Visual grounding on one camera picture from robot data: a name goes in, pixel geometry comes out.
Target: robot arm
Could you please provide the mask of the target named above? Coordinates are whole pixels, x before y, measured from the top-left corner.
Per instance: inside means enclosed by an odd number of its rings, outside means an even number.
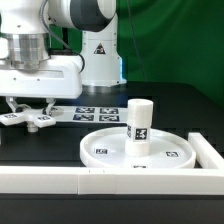
[[[55,25],[83,31],[102,31],[115,11],[116,0],[49,0],[49,16]]]
[[[50,115],[55,99],[75,99],[82,92],[80,58],[50,55],[49,29],[43,27],[42,20],[47,26],[54,23],[61,27],[101,31],[113,19],[115,8],[116,0],[0,0],[4,39],[0,45],[5,50],[0,55],[5,58],[0,61],[0,96],[6,97],[14,113],[18,109],[22,111],[0,117],[0,122],[10,125],[27,121],[34,127],[54,124],[54,121],[48,122],[49,117],[42,119],[42,110],[36,112],[20,107],[15,98],[46,98],[45,114]]]

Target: white tray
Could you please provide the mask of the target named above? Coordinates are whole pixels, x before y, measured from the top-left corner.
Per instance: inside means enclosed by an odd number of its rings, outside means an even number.
[[[125,153],[126,127],[107,128],[87,135],[80,144],[80,158],[87,167],[110,168],[193,168],[196,153],[176,135],[151,129],[150,154]]]

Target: green wall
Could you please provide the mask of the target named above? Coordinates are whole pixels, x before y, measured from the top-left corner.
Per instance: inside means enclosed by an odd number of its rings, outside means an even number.
[[[149,81],[188,83],[224,108],[224,0],[131,0]],[[144,80],[133,47],[127,3],[118,4],[119,52],[128,80]]]

